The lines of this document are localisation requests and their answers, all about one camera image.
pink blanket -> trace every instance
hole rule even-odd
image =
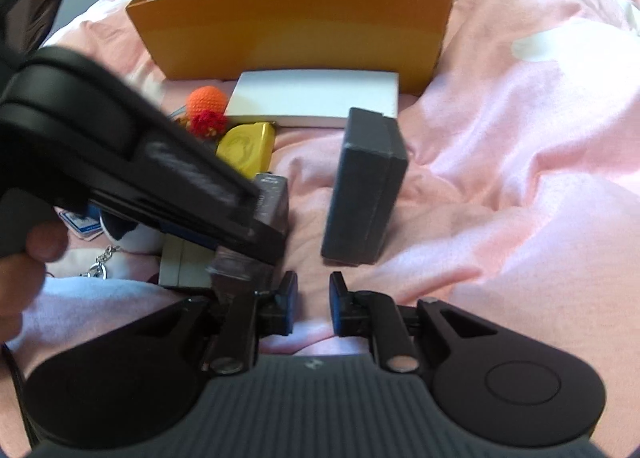
[[[203,83],[164,80],[127,19],[129,1],[100,0],[52,41],[171,112]],[[593,438],[620,458],[640,443],[639,7],[456,0],[435,79],[419,99],[400,98],[411,161],[384,253],[374,266],[342,269],[353,289],[404,304],[435,295],[590,362],[607,387]],[[271,171],[289,178],[286,268],[298,272],[302,317],[266,350],[360,348],[332,337],[333,269],[319,255],[341,137],[278,135]],[[13,348],[29,372],[173,300],[130,281],[50,279]],[[20,456],[27,444],[2,373],[0,445]]]

metal chain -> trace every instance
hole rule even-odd
[[[95,263],[89,267],[88,272],[81,274],[83,278],[102,278],[107,279],[107,267],[104,264],[111,260],[114,253],[120,250],[119,245],[107,245],[104,252],[95,258]]]

ribbed gray surface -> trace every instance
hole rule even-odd
[[[210,381],[193,411],[144,444],[82,451],[43,444],[33,458],[602,458],[587,438],[544,450],[491,444],[444,417],[421,380],[370,356],[260,356]]]

finger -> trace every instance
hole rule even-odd
[[[61,221],[45,222],[29,231],[26,250],[34,260],[50,263],[62,257],[68,243],[68,230]]]
[[[42,288],[44,263],[26,254],[0,259],[0,316],[18,315],[27,308]]]
[[[22,314],[0,317],[0,342],[7,342],[20,335]]]

orange box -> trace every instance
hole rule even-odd
[[[398,72],[419,94],[440,55],[452,0],[133,0],[127,13],[169,79],[246,70]]]

